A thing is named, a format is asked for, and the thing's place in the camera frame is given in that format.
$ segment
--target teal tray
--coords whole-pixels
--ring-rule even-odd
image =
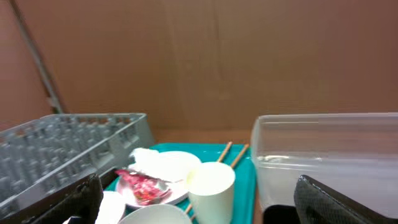
[[[159,152],[167,151],[184,151],[196,155],[202,162],[216,161],[223,152],[225,144],[190,144],[190,143],[162,143],[152,146]],[[235,157],[239,154],[243,145],[232,145],[227,153],[224,163],[231,164]],[[250,224],[253,220],[254,196],[256,190],[256,171],[251,162],[250,150],[247,150],[240,162],[235,167],[235,186],[234,186],[234,208],[232,224]],[[112,182],[105,190],[115,190],[118,179]],[[188,199],[176,204],[182,210],[189,205]],[[127,209],[126,213],[131,213],[131,209]]]

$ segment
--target red wrapper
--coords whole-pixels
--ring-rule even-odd
[[[153,179],[140,174],[130,174],[127,170],[117,170],[116,174],[129,183],[139,205],[160,203],[170,196],[171,190],[162,190],[158,186],[158,179]]]

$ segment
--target gray plastic dish rack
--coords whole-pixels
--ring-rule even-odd
[[[0,219],[74,181],[130,163],[154,138],[143,113],[54,114],[0,132]]]

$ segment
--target cardboard wall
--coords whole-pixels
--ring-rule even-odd
[[[156,128],[398,111],[398,2],[16,0],[71,113]]]
[[[7,1],[0,1],[0,103],[0,131],[52,113]]]

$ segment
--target chopsticks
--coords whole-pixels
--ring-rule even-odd
[[[224,159],[225,155],[227,154],[227,152],[229,151],[229,149],[231,148],[231,146],[232,146],[232,142],[229,142],[229,143],[226,145],[226,147],[225,147],[223,153],[221,153],[221,155],[220,155],[219,158],[217,159],[217,162],[221,162],[221,161]],[[190,204],[188,205],[187,209],[185,209],[185,214],[188,215],[188,212],[189,212],[191,209],[192,209],[192,204],[190,203]]]
[[[241,152],[236,156],[235,160],[231,163],[231,168],[234,169],[239,160],[241,160],[243,154],[249,149],[249,144],[245,144]]]
[[[231,146],[232,146],[232,142],[229,142],[229,143],[227,144],[227,146],[225,147],[223,153],[221,153],[221,155],[220,155],[220,157],[218,158],[217,162],[221,162],[221,161],[224,159],[226,153],[228,152],[228,150],[230,149]],[[243,149],[242,149],[242,150],[239,152],[239,154],[236,156],[235,160],[231,163],[230,166],[231,166],[232,169],[235,168],[236,164],[238,164],[238,162],[241,160],[242,156],[244,155],[244,153],[245,153],[248,149],[249,149],[249,144],[245,144],[245,145],[243,146]],[[185,210],[185,214],[188,215],[188,212],[189,212],[191,209],[192,209],[192,204],[190,203],[190,204],[188,205],[187,209]],[[196,218],[196,215],[193,214],[192,217],[191,217],[190,219],[191,219],[191,221],[193,221],[195,218]]]

